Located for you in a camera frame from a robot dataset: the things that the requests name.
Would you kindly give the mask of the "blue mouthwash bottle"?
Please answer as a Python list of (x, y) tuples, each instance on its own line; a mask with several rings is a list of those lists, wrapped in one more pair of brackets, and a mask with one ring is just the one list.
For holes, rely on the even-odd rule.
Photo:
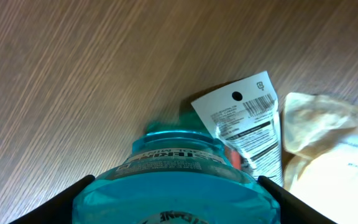
[(155, 121), (73, 201), (73, 223), (279, 223), (280, 205), (232, 166), (196, 113)]

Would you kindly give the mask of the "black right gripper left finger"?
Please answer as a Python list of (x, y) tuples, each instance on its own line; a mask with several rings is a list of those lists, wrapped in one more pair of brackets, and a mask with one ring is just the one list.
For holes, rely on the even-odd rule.
[(47, 202), (10, 222), (10, 224), (71, 224), (75, 197), (94, 180), (95, 176), (93, 175), (84, 176)]

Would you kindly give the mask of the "beige plastic food pouch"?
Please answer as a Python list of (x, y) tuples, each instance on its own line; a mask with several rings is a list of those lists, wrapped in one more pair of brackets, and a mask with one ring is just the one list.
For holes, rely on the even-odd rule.
[(283, 146), (293, 154), (284, 187), (336, 223), (358, 223), (358, 106), (289, 93)]

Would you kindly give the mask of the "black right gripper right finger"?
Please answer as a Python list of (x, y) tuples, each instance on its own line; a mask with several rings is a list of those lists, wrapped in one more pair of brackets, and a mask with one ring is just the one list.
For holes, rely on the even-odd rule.
[(283, 224), (336, 224), (265, 176), (258, 183), (279, 203)]

